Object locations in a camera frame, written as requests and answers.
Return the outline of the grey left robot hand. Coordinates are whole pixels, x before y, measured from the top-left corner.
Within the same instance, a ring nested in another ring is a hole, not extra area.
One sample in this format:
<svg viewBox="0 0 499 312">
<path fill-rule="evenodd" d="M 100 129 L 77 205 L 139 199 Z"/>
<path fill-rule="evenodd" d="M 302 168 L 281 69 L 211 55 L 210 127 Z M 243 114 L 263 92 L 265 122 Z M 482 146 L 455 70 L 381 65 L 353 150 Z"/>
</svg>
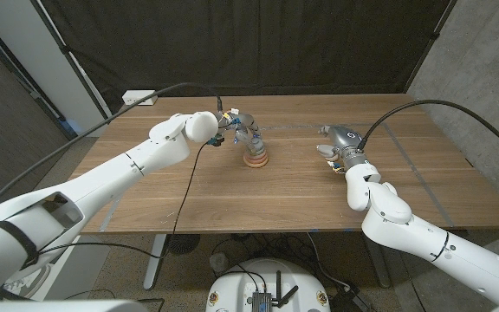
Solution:
<svg viewBox="0 0 499 312">
<path fill-rule="evenodd" d="M 260 128 L 252 115 L 230 110 L 221 114 L 215 113 L 215 116 L 218 130 L 216 135 L 207 141 L 208 145 L 220 146 L 224 142 L 224 132 L 233 130 L 234 142 L 246 145 L 249 156 L 262 156 L 266 152 Z"/>
</svg>

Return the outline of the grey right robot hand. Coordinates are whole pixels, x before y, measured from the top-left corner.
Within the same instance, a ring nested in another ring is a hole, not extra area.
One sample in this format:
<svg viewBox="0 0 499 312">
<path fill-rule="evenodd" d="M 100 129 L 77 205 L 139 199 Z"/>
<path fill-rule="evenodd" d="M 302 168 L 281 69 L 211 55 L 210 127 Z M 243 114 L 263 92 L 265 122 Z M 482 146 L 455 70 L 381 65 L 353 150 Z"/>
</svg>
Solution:
<svg viewBox="0 0 499 312">
<path fill-rule="evenodd" d="M 335 172 L 371 171 L 366 155 L 359 148 L 362 138 L 357 132 L 343 126 L 323 126 L 319 133 L 328 137 L 332 144 L 319 144 L 316 150 Z"/>
</svg>

